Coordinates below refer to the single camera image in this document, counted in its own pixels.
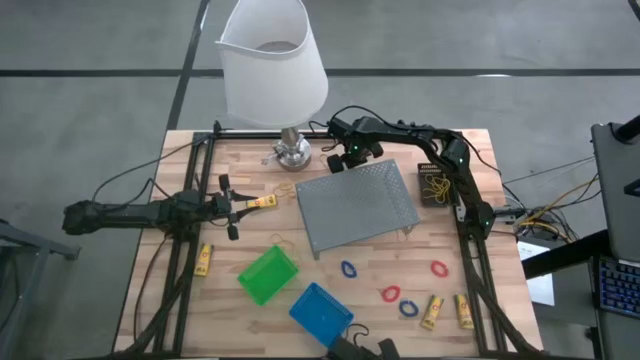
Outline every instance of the blue plastic box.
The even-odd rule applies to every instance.
[[[353,313],[316,283],[309,285],[289,315],[327,348],[353,320]]]

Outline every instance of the green plastic box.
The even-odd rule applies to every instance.
[[[298,267],[274,245],[238,276],[238,281],[256,304],[262,306],[298,273]]]

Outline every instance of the red rubber band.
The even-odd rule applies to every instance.
[[[389,291],[395,291],[393,297],[389,297]],[[394,302],[400,297],[400,287],[397,285],[391,285],[388,288],[382,290],[382,300],[385,302]]]
[[[431,262],[431,272],[437,277],[449,276],[449,269],[447,268],[447,265],[438,260]]]

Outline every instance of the gray perforated tray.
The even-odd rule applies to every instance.
[[[296,184],[314,257],[420,222],[394,160]]]

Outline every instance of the blue rubber band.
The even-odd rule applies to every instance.
[[[413,309],[413,312],[406,312],[406,310],[404,309],[404,307],[406,305],[411,306],[411,309]],[[399,309],[400,312],[402,313],[402,315],[406,316],[406,317],[414,317],[416,315],[418,315],[418,313],[420,313],[420,311],[418,310],[418,306],[416,306],[416,304],[411,301],[411,300],[402,300],[400,301],[400,305],[399,305]]]
[[[353,266],[352,263],[348,262],[348,261],[343,261],[342,262],[342,274],[345,277],[348,277],[349,279],[353,279],[354,277],[358,276],[358,272],[356,271],[356,267]]]

